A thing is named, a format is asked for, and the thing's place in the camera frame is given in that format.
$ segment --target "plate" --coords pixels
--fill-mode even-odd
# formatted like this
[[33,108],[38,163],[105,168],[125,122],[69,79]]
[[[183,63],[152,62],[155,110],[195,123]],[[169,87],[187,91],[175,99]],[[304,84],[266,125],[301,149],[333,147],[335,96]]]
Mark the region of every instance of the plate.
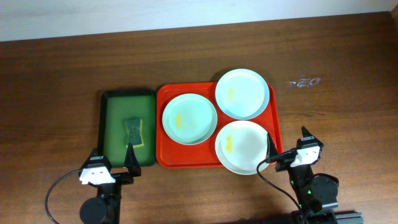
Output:
[[252,119],[259,116],[268,105],[268,85],[252,70],[235,69],[225,73],[218,81],[216,101],[228,116]]
[[[257,165],[267,156],[267,131],[251,121],[234,121],[224,126],[215,142],[220,162],[230,171],[252,175]],[[260,166],[264,170],[268,164]]]
[[180,144],[194,145],[206,141],[214,133],[217,112],[205,97],[187,93],[167,104],[162,123],[171,139]]

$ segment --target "plate rim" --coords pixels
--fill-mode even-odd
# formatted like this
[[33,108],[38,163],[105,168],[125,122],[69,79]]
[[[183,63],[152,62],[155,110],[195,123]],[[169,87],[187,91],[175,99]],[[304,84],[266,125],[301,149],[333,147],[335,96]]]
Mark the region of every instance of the plate rim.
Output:
[[[265,128],[263,128],[261,125],[255,123],[255,122],[246,121],[246,120],[232,121],[232,122],[226,124],[224,127],[222,127],[222,128],[220,129],[220,131],[218,131],[217,137],[216,137],[216,139],[215,139],[215,152],[216,152],[217,158],[218,158],[218,160],[220,161],[220,163],[223,165],[223,167],[227,168],[229,171],[231,171],[231,172],[233,172],[233,173],[235,173],[235,174],[239,174],[239,175],[253,175],[253,174],[257,174],[257,171],[256,171],[256,170],[254,171],[254,173],[242,174],[242,173],[233,171],[233,170],[231,170],[229,167],[225,166],[225,164],[223,163],[223,161],[221,161],[220,156],[219,156],[219,154],[218,154],[218,150],[217,150],[217,144],[218,144],[219,141],[220,141],[220,140],[219,140],[219,139],[220,139],[219,136],[220,136],[221,132],[222,132],[225,128],[227,128],[227,126],[230,126],[230,125],[232,125],[233,123],[242,123],[242,122],[255,124],[256,126],[258,126],[258,127],[260,127],[261,129],[263,129],[263,130],[266,132],[266,136],[267,136],[268,131],[267,131]],[[263,171],[264,169],[266,169],[268,166],[269,166],[269,164],[267,164],[266,166],[264,166],[264,167],[263,167],[262,169],[260,169],[259,171],[262,172],[262,171]]]
[[[254,78],[257,78],[257,79],[262,83],[262,85],[263,85],[263,87],[264,87],[265,93],[267,93],[267,94],[264,95],[264,101],[267,101],[266,106],[265,106],[263,109],[261,109],[261,106],[260,106],[260,108],[259,108],[255,113],[253,113],[252,115],[250,115],[250,116],[248,116],[248,117],[245,117],[245,118],[235,117],[235,116],[232,116],[232,115],[230,115],[230,114],[225,113],[225,110],[220,106],[220,105],[224,105],[224,104],[221,104],[222,101],[221,101],[220,97],[218,97],[220,94],[217,94],[218,92],[220,92],[220,85],[221,85],[222,81],[224,81],[225,79],[227,79],[228,77],[230,77],[231,75],[233,75],[234,72],[237,72],[237,71],[239,71],[239,70],[240,70],[240,71],[244,71],[246,74],[252,75]],[[257,72],[255,72],[255,71],[253,71],[253,70],[250,70],[250,69],[246,69],[246,68],[237,68],[237,69],[233,69],[233,70],[230,70],[230,71],[228,71],[227,73],[225,73],[225,74],[218,80],[217,86],[216,86],[216,90],[215,90],[215,98],[216,98],[216,102],[217,102],[218,108],[219,108],[226,116],[229,116],[230,118],[233,118],[233,119],[239,119],[239,120],[249,120],[249,119],[253,119],[253,118],[259,116],[262,112],[264,112],[264,110],[266,110],[266,108],[268,107],[269,100],[270,100],[270,98],[271,98],[270,94],[271,94],[271,93],[270,93],[270,91],[269,91],[268,83],[266,82],[266,80],[265,80],[260,74],[258,74]]]
[[[193,144],[187,144],[187,143],[178,142],[177,140],[173,139],[173,138],[170,136],[170,134],[168,133],[167,129],[164,127],[165,111],[166,111],[168,105],[171,104],[171,102],[173,102],[174,100],[177,100],[177,98],[184,97],[184,96],[187,96],[187,95],[200,96],[200,98],[203,99],[203,101],[205,101],[207,104],[210,105],[210,108],[211,108],[211,110],[212,110],[212,114],[214,115],[214,116],[212,116],[212,117],[213,117],[213,119],[215,119],[214,128],[213,128],[213,130],[211,131],[211,134],[210,134],[207,138],[205,138],[204,140],[202,140],[202,141],[200,141],[200,142],[195,142],[195,143],[193,143]],[[163,110],[163,112],[162,112],[162,127],[163,127],[163,130],[165,131],[166,135],[167,135],[171,140],[173,140],[173,141],[175,141],[175,142],[177,142],[177,143],[179,143],[179,144],[183,144],[183,145],[185,145],[185,146],[194,146],[194,145],[197,145],[197,144],[200,144],[200,143],[203,143],[203,142],[207,141],[207,140],[214,134],[214,132],[216,131],[217,124],[218,124],[218,115],[217,115],[217,110],[216,110],[214,104],[213,104],[208,98],[206,98],[206,97],[204,97],[204,96],[202,96],[202,95],[200,95],[200,94],[197,94],[197,93],[184,93],[184,94],[181,94],[181,95],[178,95],[178,96],[172,98],[172,99],[166,104],[166,106],[165,106],[165,108],[164,108],[164,110]]]

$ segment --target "green sponge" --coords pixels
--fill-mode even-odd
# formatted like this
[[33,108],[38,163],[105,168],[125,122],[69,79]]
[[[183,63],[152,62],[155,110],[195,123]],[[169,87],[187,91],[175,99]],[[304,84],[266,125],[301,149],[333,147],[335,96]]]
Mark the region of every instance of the green sponge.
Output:
[[133,148],[143,147],[144,140],[142,138],[142,120],[141,119],[129,119],[124,122],[127,131],[127,144],[132,144]]

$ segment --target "tray rim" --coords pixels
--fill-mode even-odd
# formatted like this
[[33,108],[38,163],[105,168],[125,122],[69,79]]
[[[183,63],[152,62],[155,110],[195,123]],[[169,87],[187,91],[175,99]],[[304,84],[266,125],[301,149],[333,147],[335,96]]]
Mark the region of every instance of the tray rim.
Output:
[[[205,163],[203,163],[203,164],[200,164],[200,165],[195,164],[195,165],[175,165],[175,166],[169,165],[169,164],[165,163],[162,160],[161,150],[160,150],[160,141],[158,140],[160,138],[160,130],[158,130],[158,125],[159,126],[162,125],[161,123],[158,124],[158,122],[160,122],[159,119],[158,119],[158,116],[160,116],[160,108],[164,104],[164,101],[160,102],[159,96],[162,97],[163,94],[166,91],[169,91],[170,86],[204,85],[204,84],[209,84],[210,85],[210,84],[215,84],[215,83],[217,83],[217,82],[168,83],[168,84],[165,84],[162,87],[160,87],[159,90],[157,91],[157,97],[156,97],[156,117],[157,117],[157,119],[156,119],[156,160],[164,168],[167,168],[167,169],[189,169],[189,168],[223,167],[223,165],[221,163],[220,164],[215,164],[215,163],[205,164]],[[271,111],[272,111],[272,114],[276,114],[276,119],[273,119],[274,120],[274,125],[273,126],[274,126],[275,136],[279,136],[279,138],[280,138],[279,140],[280,141],[278,141],[277,144],[280,144],[279,151],[283,152],[284,150],[283,150],[282,135],[281,135],[281,132],[280,132],[279,116],[278,116],[278,112],[277,112],[277,108],[276,108],[277,107],[276,106],[276,97],[275,97],[275,93],[274,93],[273,87],[269,83],[267,83],[267,85],[268,85],[269,91],[270,91],[270,102],[269,103],[271,103],[271,99],[273,101],[273,104],[271,106]]]
[[[97,151],[99,156],[103,156],[104,154],[104,140],[105,140],[105,124],[106,124],[106,111],[108,108],[108,100],[112,97],[121,97],[121,96],[153,96],[156,100],[156,92],[152,89],[146,88],[138,88],[138,89],[128,89],[128,90],[108,90],[101,95],[101,104],[99,109],[99,128],[98,128],[98,140],[97,140]],[[155,143],[155,159],[154,161],[147,166],[151,166],[155,164],[156,158],[156,146]]]

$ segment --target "dark green tray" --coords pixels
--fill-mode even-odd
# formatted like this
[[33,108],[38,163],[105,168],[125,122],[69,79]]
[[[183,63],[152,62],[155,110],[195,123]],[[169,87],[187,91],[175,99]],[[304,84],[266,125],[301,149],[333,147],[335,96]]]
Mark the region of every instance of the dark green tray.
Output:
[[107,91],[101,97],[98,154],[106,156],[112,167],[124,167],[127,132],[125,120],[142,119],[144,147],[134,149],[140,166],[155,162],[156,98],[154,90]]

